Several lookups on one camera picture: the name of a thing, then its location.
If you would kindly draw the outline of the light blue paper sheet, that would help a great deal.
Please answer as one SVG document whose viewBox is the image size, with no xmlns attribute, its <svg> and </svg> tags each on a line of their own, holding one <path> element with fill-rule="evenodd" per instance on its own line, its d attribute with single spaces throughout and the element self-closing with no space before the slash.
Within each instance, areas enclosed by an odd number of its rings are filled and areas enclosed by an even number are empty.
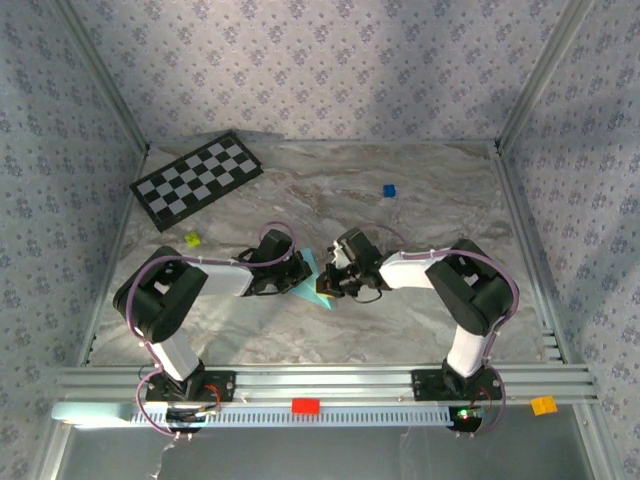
<svg viewBox="0 0 640 480">
<path fill-rule="evenodd" d="M 312 251 L 310 248 L 304 248 L 301 250 L 304 253 L 304 257 L 306 255 L 312 255 Z M 311 303 L 314 303 L 315 305 L 319 305 L 327 310 L 331 310 L 332 309 L 332 305 L 330 302 L 329 297 L 328 298 L 323 298 L 323 297 L 319 297 L 316 292 L 315 292 L 315 279 L 308 277 L 306 278 L 302 283 L 300 283 L 299 285 L 297 285 L 296 287 L 294 287 L 290 293 L 294 294 L 296 296 L 298 296 L 299 298 L 302 298 L 304 300 L 307 300 Z"/>
</svg>

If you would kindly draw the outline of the black white checkerboard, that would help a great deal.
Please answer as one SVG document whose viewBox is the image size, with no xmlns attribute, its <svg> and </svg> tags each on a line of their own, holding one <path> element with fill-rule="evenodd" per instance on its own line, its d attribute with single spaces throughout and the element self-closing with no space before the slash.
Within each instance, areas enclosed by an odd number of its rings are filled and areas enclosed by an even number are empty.
<svg viewBox="0 0 640 480">
<path fill-rule="evenodd" d="M 130 189 L 163 232 L 262 173 L 254 153 L 228 131 L 136 180 Z"/>
</svg>

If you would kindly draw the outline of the black controller board with LEDs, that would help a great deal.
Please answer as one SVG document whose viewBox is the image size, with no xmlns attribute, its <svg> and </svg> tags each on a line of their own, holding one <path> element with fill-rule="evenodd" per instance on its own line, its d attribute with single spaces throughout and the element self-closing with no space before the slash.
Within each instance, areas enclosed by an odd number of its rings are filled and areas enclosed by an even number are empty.
<svg viewBox="0 0 640 480">
<path fill-rule="evenodd" d="M 454 433 L 475 435 L 481 427 L 484 410 L 480 406 L 450 407 L 448 411 L 448 429 Z"/>
</svg>

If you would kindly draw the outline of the long aluminium base rail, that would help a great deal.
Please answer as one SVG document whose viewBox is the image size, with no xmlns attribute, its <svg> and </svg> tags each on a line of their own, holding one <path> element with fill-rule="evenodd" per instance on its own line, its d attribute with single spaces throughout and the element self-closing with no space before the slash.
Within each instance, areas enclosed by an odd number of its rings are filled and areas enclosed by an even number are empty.
<svg viewBox="0 0 640 480">
<path fill-rule="evenodd" d="M 411 371 L 437 365 L 240 365 L 212 366 L 234 371 L 231 405 L 286 406 L 293 398 L 319 399 L 327 406 L 396 405 L 414 402 Z M 495 367 L 511 404 L 552 396 L 558 404 L 595 403 L 597 388 L 581 364 L 499 364 Z M 136 367 L 63 368 L 54 373 L 53 395 L 65 401 L 129 403 L 139 376 Z"/>
</svg>

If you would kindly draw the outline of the thin aluminium table rail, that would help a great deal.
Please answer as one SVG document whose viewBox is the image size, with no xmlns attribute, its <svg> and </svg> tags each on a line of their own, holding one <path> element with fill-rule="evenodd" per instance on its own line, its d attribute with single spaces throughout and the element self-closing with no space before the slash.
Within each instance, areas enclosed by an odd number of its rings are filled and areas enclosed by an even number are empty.
<svg viewBox="0 0 640 480">
<path fill-rule="evenodd" d="M 193 150 L 196 146 L 204 144 L 205 141 L 197 139 L 184 139 L 182 141 L 156 141 L 149 144 L 150 148 L 158 148 L 164 150 L 183 150 L 190 148 Z M 443 145 L 453 148 L 467 148 L 478 151 L 493 151 L 496 149 L 496 141 L 494 139 L 471 139 L 471 140 L 242 140 L 249 148 L 256 146 L 327 146 L 337 147 L 343 145 L 389 145 L 389 146 L 405 146 L 405 145 Z"/>
</svg>

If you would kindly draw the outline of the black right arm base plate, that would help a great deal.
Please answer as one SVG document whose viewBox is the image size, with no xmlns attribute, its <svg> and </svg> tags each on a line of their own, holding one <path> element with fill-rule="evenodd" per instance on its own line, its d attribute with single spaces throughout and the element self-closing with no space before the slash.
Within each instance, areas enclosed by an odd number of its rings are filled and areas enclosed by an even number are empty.
<svg viewBox="0 0 640 480">
<path fill-rule="evenodd" d="M 503 397 L 497 375 L 481 368 L 469 378 L 453 370 L 416 369 L 411 371 L 411 387 L 416 401 L 469 401 L 486 391 L 491 400 Z"/>
</svg>

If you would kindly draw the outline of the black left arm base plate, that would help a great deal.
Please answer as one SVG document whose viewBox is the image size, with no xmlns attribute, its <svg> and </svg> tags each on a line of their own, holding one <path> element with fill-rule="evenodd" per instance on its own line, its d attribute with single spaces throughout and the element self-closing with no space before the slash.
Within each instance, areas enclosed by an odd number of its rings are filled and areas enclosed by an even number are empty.
<svg viewBox="0 0 640 480">
<path fill-rule="evenodd" d="M 151 377 L 145 394 L 148 402 L 231 402 L 235 392 L 234 371 L 201 370 L 178 381 L 167 373 Z"/>
</svg>

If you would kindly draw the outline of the aluminium table side rail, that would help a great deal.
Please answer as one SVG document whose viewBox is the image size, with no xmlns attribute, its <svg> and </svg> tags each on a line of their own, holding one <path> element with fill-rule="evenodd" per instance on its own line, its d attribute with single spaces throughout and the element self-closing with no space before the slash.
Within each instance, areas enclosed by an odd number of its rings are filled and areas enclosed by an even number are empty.
<svg viewBox="0 0 640 480">
<path fill-rule="evenodd" d="M 107 306 L 112 302 L 111 297 L 109 296 L 109 289 L 120 259 L 120 254 L 122 251 L 124 237 L 131 215 L 133 203 L 134 194 L 131 192 L 130 188 L 127 188 L 126 202 L 124 204 L 124 210 L 118 228 L 116 230 L 116 236 L 112 245 L 108 263 L 106 265 L 106 272 L 98 289 L 98 296 L 91 308 L 89 323 L 82 335 L 82 343 L 78 350 L 78 354 L 75 356 L 73 362 L 71 363 L 71 366 L 74 368 L 86 367 L 90 363 L 90 358 L 93 351 L 93 343 L 96 339 L 96 335 L 99 333 L 103 314 Z"/>
<path fill-rule="evenodd" d="M 530 218 L 530 209 L 523 193 L 518 188 L 518 177 L 509 168 L 495 146 L 489 153 L 495 165 L 495 173 L 504 193 L 519 250 L 529 279 L 536 312 L 542 328 L 545 355 L 549 363 L 575 363 L 571 348 L 565 338 L 560 316 L 551 286 L 551 276 L 541 257 L 542 244 L 535 221 Z"/>
</svg>

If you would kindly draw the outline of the aluminium frame post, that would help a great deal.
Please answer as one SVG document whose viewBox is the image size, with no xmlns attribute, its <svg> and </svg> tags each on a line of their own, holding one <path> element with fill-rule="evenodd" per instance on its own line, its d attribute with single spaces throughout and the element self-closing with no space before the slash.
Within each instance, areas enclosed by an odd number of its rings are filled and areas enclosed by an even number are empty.
<svg viewBox="0 0 640 480">
<path fill-rule="evenodd" d="M 508 154 L 513 148 L 594 3 L 595 0 L 567 0 L 496 139 L 496 149 L 501 156 Z"/>
<path fill-rule="evenodd" d="M 136 150 L 145 154 L 148 151 L 148 142 L 99 54 L 89 30 L 70 0 L 47 0 L 47 2 L 61 22 L 96 88 L 112 110 L 129 142 Z"/>
<path fill-rule="evenodd" d="M 61 472 L 72 426 L 61 421 L 50 421 L 45 429 L 30 480 L 61 480 Z"/>
<path fill-rule="evenodd" d="M 600 405 L 576 404 L 573 411 L 594 478 L 625 480 L 625 472 Z"/>
</svg>

